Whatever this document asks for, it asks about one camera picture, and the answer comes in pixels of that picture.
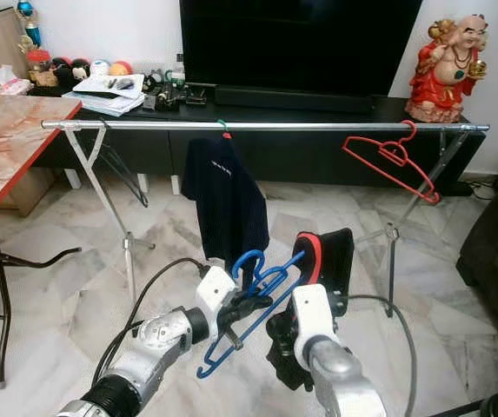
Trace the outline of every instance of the tv cabinet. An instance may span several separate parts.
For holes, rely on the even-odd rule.
[[[40,89],[33,94],[45,95]],[[375,97],[374,109],[367,114],[346,114],[291,109],[262,109],[241,106],[220,106],[209,99],[205,107],[182,105],[177,112],[157,112],[137,108],[119,118],[85,109],[75,116],[83,120],[127,121],[192,121],[214,122],[400,122],[409,116],[403,108],[406,99]],[[95,137],[94,130],[77,132],[79,137]],[[109,130],[107,144],[112,146],[132,172],[158,175],[182,175],[189,140],[216,136],[204,131]],[[396,187],[349,154],[341,150],[344,133],[339,132],[233,132],[236,151],[256,180],[282,182],[312,182],[325,184]],[[378,140],[394,140],[393,133],[374,133]],[[444,195],[455,193],[455,184],[469,161],[481,146],[485,135],[471,132],[457,155],[436,181]],[[434,167],[440,155],[437,133],[418,132],[407,146],[409,155],[426,172]],[[80,163],[67,138],[60,134],[37,159],[36,166],[79,169]],[[418,185],[417,178],[408,175],[408,182]]]

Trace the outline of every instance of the red hanger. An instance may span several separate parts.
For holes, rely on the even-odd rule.
[[[412,160],[409,159],[407,150],[403,147],[403,143],[410,141],[415,137],[416,134],[416,125],[411,122],[410,120],[403,120],[402,123],[406,123],[411,127],[411,135],[402,137],[398,142],[395,141],[388,141],[388,142],[379,142],[375,141],[374,139],[370,139],[369,137],[362,137],[362,136],[347,136],[347,139],[345,139],[345,143],[342,146],[342,149],[347,152],[348,154],[354,156],[356,159],[359,161],[365,163],[368,167],[374,169],[376,172],[382,174],[389,180],[395,182],[396,184],[401,185],[405,189],[408,189],[410,192],[418,195],[421,197],[423,200],[430,202],[432,204],[436,204],[440,201],[440,195],[435,192],[434,184],[432,181],[430,181],[430,178],[428,178],[428,175],[424,173],[422,169],[419,168],[419,166],[414,163]],[[373,143],[374,145],[378,146],[378,153],[388,159],[389,161],[393,162],[395,165],[399,167],[404,167],[405,165],[410,165],[415,169],[416,172],[422,177],[422,179],[427,183],[428,185],[428,190],[425,193],[421,193],[418,189],[414,189],[410,185],[406,184],[405,182],[395,178],[394,176],[388,174],[384,170],[380,169],[379,167],[376,167],[372,162],[367,161],[363,156],[357,155],[354,151],[349,149],[349,142],[351,141],[359,141],[359,142],[368,142],[368,143]]]

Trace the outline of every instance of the plastic hanger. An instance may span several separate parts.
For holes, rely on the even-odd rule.
[[[223,126],[223,135],[222,135],[223,139],[227,139],[228,141],[230,141],[232,139],[232,137],[231,137],[231,134],[228,131],[228,125],[227,125],[227,123],[224,120],[222,120],[222,119],[217,119],[216,121]]]
[[[397,142],[396,141],[380,142],[374,139],[370,139],[369,137],[347,136],[347,139],[345,139],[345,143],[342,145],[342,149],[351,156],[358,159],[359,161],[363,162],[368,167],[382,174],[390,181],[395,182],[398,185],[401,185],[405,189],[421,197],[423,200],[430,202],[432,204],[436,204],[440,201],[440,195],[435,191],[434,184],[432,183],[430,178],[428,178],[428,175],[426,175],[424,171],[408,157],[408,152],[403,146],[405,142],[408,142],[415,137],[416,125],[410,120],[403,120],[402,123],[408,124],[411,127],[411,134],[409,136],[402,137]],[[403,182],[402,180],[395,178],[394,176],[388,174],[383,169],[375,166],[372,162],[368,161],[364,156],[356,154],[356,152],[354,152],[349,148],[349,143],[352,141],[373,143],[374,145],[378,146],[378,153],[381,156],[385,157],[386,159],[388,159],[398,167],[405,167],[406,165],[413,167],[413,169],[422,177],[424,182],[427,184],[428,189],[426,190],[426,192],[421,192],[419,189],[414,189],[413,187]]]
[[[246,298],[262,298],[264,296],[270,296],[272,292],[277,289],[287,278],[289,274],[287,269],[293,265],[295,265],[298,261],[300,261],[304,257],[304,250],[298,252],[295,256],[293,256],[289,261],[283,264],[281,267],[272,267],[268,268],[265,271],[262,271],[262,267],[264,262],[266,261],[264,253],[261,250],[250,250],[243,256],[241,256],[235,265],[232,268],[232,279],[235,281],[239,277],[239,268],[250,258],[257,258],[257,264],[255,267],[255,279],[251,287],[249,288]],[[271,277],[269,281],[265,281],[265,278]],[[253,333],[256,328],[262,324],[262,322],[279,306],[283,300],[285,300],[291,292],[298,285],[304,282],[304,276],[301,275],[297,280],[295,280],[272,304],[266,308],[266,310],[238,337],[238,340],[242,343]],[[238,348],[234,345],[229,346],[225,352],[217,359],[211,359],[212,354],[216,350],[216,347],[220,340],[222,339],[223,334],[218,338],[217,341],[212,343],[204,355],[204,363],[208,365],[206,369],[203,367],[199,367],[196,370],[196,376],[200,379],[206,378],[210,374],[212,374],[227,358],[229,358]]]

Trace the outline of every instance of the blue hanger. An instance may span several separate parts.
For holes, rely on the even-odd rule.
[[[239,268],[250,258],[257,258],[258,262],[256,263],[255,267],[255,279],[253,280],[251,286],[247,290],[247,294],[245,295],[246,297],[250,296],[256,296],[256,297],[264,297],[266,295],[270,295],[277,287],[279,287],[282,282],[284,282],[288,278],[288,273],[287,273],[287,268],[298,262],[300,259],[304,257],[304,250],[293,256],[289,261],[287,261],[283,266],[281,267],[272,267],[267,270],[265,270],[263,273],[261,273],[262,267],[265,262],[265,257],[264,253],[261,250],[250,250],[246,254],[242,255],[237,262],[235,262],[235,265],[233,265],[233,268],[231,269],[231,275],[233,276],[234,280],[237,280],[239,278]],[[269,282],[265,282],[264,279],[270,275],[276,275],[274,278],[272,278]],[[281,294],[277,300],[275,300],[271,306],[269,306],[266,311],[264,311],[258,319],[255,320],[254,323],[252,323],[247,330],[244,331],[241,336],[239,336],[240,341],[244,341],[249,337],[249,335],[256,330],[256,328],[268,317],[274,309],[282,303],[283,300],[285,300],[288,295],[291,294],[291,292],[300,285],[304,281],[304,277],[301,275],[298,280],[296,280],[291,286]],[[260,291],[257,291],[258,285],[262,284]],[[209,368],[206,370],[203,370],[203,367],[199,367],[196,370],[196,376],[200,379],[206,378],[210,374],[212,374],[227,358],[233,354],[233,352],[236,350],[236,348],[232,345],[228,347],[228,349],[220,356],[217,360],[212,360],[210,359],[210,356],[214,353],[216,350],[216,347],[220,340],[222,339],[222,336],[212,343],[206,352],[206,355],[204,355],[204,363],[209,365]]]

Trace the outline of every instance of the clothing rack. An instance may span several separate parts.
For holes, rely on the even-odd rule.
[[[123,237],[123,252],[125,255],[125,263],[127,267],[127,280],[129,284],[129,293],[132,302],[136,301],[136,284],[135,272],[132,258],[132,250],[135,245],[142,245],[147,248],[154,248],[156,245],[149,242],[144,242],[136,239],[125,226],[115,206],[106,190],[98,181],[92,167],[98,157],[100,148],[102,147],[103,138],[108,129],[121,130],[206,130],[206,131],[235,131],[235,130],[255,130],[255,131],[285,131],[285,132],[302,132],[302,131],[337,131],[337,132],[409,132],[411,127],[406,123],[252,123],[252,122],[128,122],[128,121],[94,121],[94,120],[59,120],[59,121],[44,121],[42,126],[45,129],[60,129],[65,132],[71,147],[76,153],[76,156],[83,165],[86,175],[89,177],[94,190],[98,194],[102,205],[110,215],[117,230]],[[440,159],[436,165],[428,173],[428,178],[431,182],[442,173],[448,163],[453,159],[459,148],[466,141],[470,132],[487,131],[490,126],[487,124],[443,124],[443,123],[417,123],[418,131],[438,132],[440,134]],[[89,156],[84,154],[83,148],[79,144],[75,132],[83,129],[97,129],[96,140],[94,147]],[[446,134],[455,133],[456,138],[449,144],[446,144]],[[427,186],[424,182],[419,188],[423,191]],[[394,298],[394,272],[395,272],[395,243],[399,239],[398,228],[407,220],[410,213],[419,202],[420,197],[413,195],[405,209],[403,215],[394,223],[389,222],[386,228],[377,230],[374,233],[363,236],[355,240],[355,243],[364,242],[368,239],[374,239],[380,235],[386,235],[389,238],[389,288],[388,297],[390,301]],[[393,312],[388,309],[388,316],[391,317]]]

